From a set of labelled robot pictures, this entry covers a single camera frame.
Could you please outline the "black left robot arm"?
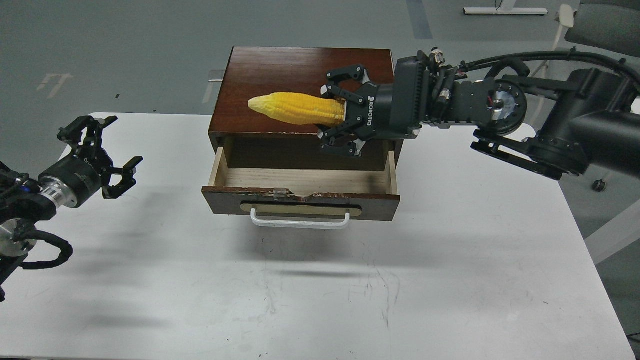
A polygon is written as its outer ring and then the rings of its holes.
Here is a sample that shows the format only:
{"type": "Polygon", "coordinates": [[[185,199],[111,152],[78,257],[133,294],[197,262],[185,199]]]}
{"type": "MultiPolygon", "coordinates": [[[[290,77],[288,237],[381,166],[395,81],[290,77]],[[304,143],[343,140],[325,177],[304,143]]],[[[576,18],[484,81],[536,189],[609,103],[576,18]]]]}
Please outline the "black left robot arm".
{"type": "Polygon", "coordinates": [[[118,199],[137,184],[134,175],[143,158],[135,156],[116,167],[103,148],[103,131],[116,121],[116,116],[86,115],[60,128],[57,137],[70,147],[70,153],[38,178],[1,165],[1,282],[18,268],[52,269],[73,255],[67,240],[38,230],[37,223],[52,219],[61,207],[80,207],[97,192],[105,199],[118,199]]]}

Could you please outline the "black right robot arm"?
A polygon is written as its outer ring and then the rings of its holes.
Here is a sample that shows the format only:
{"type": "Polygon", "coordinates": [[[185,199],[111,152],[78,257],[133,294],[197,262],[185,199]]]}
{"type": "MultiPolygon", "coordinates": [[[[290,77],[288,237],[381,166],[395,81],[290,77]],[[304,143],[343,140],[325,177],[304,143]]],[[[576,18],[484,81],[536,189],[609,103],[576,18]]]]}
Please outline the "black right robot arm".
{"type": "Polygon", "coordinates": [[[338,125],[318,126],[323,151],[358,157],[367,141],[415,139],[423,125],[474,126],[473,150],[556,181],[591,165],[639,176],[640,79],[622,59],[571,49],[452,66],[435,47],[398,60],[394,76],[327,72],[322,97],[346,104],[338,125]]]}

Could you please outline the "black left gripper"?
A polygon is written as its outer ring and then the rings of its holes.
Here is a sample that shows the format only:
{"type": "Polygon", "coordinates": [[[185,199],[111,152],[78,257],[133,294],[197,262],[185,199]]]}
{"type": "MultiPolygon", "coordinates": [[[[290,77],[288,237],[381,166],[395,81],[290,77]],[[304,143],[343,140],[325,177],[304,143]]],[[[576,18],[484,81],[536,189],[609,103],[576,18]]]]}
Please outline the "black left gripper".
{"type": "Polygon", "coordinates": [[[117,116],[77,117],[66,127],[60,127],[57,139],[71,147],[71,153],[39,174],[41,195],[55,207],[78,208],[102,187],[104,199],[118,199],[137,184],[137,165],[144,158],[135,156],[123,167],[112,167],[113,161],[102,148],[102,134],[118,120],[117,116]],[[121,177],[110,185],[113,175],[121,177]]]}

